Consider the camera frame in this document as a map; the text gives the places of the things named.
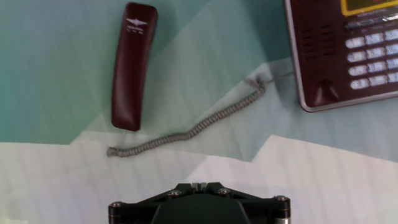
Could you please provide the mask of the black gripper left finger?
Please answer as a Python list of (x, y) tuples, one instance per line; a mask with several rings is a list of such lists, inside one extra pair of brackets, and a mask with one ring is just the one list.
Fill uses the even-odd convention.
[(172, 190), (168, 190), (141, 202), (113, 202), (108, 206), (108, 223), (152, 223), (152, 220), (161, 205), (174, 199), (199, 193), (200, 190), (200, 183), (178, 184)]

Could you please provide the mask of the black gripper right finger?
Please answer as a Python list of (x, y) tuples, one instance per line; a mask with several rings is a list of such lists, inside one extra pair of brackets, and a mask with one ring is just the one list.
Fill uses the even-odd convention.
[(240, 214), (244, 215), (249, 223), (291, 224), (290, 199), (284, 195), (260, 198), (227, 188), (219, 182), (202, 182), (200, 192), (237, 202)]

